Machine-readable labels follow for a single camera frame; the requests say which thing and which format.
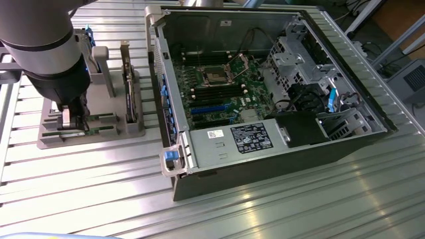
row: barcode sticker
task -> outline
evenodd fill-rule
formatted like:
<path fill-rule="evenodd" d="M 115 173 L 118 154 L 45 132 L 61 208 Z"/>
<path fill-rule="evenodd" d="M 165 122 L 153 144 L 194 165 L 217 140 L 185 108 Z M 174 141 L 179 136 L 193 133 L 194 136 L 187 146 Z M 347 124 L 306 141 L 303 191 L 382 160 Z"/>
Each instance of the barcode sticker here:
<path fill-rule="evenodd" d="M 222 130 L 213 130 L 213 131 L 207 131 L 207 138 L 218 138 L 222 137 L 223 133 Z"/>

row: warning label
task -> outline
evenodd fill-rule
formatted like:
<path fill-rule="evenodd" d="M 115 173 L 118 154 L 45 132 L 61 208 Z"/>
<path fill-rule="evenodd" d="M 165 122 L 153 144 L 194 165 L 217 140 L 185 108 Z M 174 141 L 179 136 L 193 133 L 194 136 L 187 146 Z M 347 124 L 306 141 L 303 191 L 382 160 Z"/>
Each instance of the warning label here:
<path fill-rule="evenodd" d="M 249 153 L 266 148 L 273 148 L 262 123 L 233 127 L 230 130 L 239 153 Z"/>

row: gray plastic base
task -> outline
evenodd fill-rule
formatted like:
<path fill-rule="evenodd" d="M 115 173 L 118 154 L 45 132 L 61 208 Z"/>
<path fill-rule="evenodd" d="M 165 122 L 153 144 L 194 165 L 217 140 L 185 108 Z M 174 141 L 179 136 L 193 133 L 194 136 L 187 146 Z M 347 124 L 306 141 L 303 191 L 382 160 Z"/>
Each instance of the gray plastic base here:
<path fill-rule="evenodd" d="M 42 133 L 55 132 L 55 118 L 58 113 L 50 114 L 51 101 L 43 99 L 41 109 L 41 121 L 37 138 L 37 148 L 55 148 L 62 146 L 103 142 L 117 139 L 126 139 L 141 137 L 145 135 L 142 108 L 141 108 L 141 96 L 139 96 L 139 84 L 134 85 L 135 95 L 135 107 L 137 107 L 137 123 L 125 123 L 125 90 L 122 75 L 119 72 L 110 72 L 110 78 L 114 88 L 115 97 L 109 98 L 106 85 L 90 84 L 86 90 L 86 101 L 90 115 L 110 114 L 110 116 L 99 116 L 98 120 L 89 121 L 90 128 L 99 126 L 113 126 L 113 129 L 99 130 L 95 135 L 77 136 L 77 137 L 59 137 L 45 136 Z"/>

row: white label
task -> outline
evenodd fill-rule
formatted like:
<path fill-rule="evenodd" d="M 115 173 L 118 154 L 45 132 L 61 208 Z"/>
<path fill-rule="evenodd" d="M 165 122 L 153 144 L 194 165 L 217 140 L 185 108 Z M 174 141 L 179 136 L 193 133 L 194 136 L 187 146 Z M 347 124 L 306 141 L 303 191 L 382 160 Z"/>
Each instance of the white label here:
<path fill-rule="evenodd" d="M 231 21 L 229 20 L 221 21 L 219 26 L 231 26 Z"/>
<path fill-rule="evenodd" d="M 223 133 L 222 130 L 213 130 L 213 131 L 207 131 L 207 138 L 218 138 L 222 137 Z"/>

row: green circuit board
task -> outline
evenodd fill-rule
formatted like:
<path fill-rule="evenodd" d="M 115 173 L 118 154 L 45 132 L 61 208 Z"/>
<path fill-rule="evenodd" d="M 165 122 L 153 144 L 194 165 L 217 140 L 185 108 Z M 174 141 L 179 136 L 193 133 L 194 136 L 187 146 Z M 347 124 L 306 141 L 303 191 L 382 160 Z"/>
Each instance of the green circuit board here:
<path fill-rule="evenodd" d="M 185 109 L 185 115 L 190 129 L 199 129 L 215 126 L 213 123 L 209 124 L 209 122 L 221 121 L 221 125 L 242 123 L 245 122 L 245 118 L 241 115 L 241 112 L 243 110 L 250 110 L 250 113 L 251 110 L 254 110 L 254 118 L 257 118 L 258 120 L 262 120 L 263 117 L 267 114 L 270 114 L 273 110 L 273 104 L 269 100 L 269 92 L 265 87 L 265 84 L 258 79 L 259 72 L 257 70 L 257 64 L 253 60 L 247 61 L 249 69 L 245 70 L 245 72 L 234 78 L 231 84 L 234 87 L 235 85 L 241 86 L 243 84 L 243 89 L 246 90 L 246 92 L 235 97 L 219 98 L 222 100 L 222 104 L 219 104 L 218 106 L 225 106 L 225 110 L 202 114 L 191 114 L 191 110 L 214 107 L 217 105 L 190 107 L 190 103 L 195 102 L 195 100 L 191 97 L 191 89 L 205 88 L 205 74 L 202 74 L 199 68 L 202 68 L 206 72 L 207 69 L 217 70 L 219 68 L 223 68 L 223 65 L 185 66 L 181 63 L 173 63 L 173 65 L 181 94 L 181 100 Z M 234 59 L 230 63 L 230 71 L 233 72 L 233 75 L 235 76 L 235 74 L 242 72 L 243 69 L 245 66 L 242 60 Z"/>

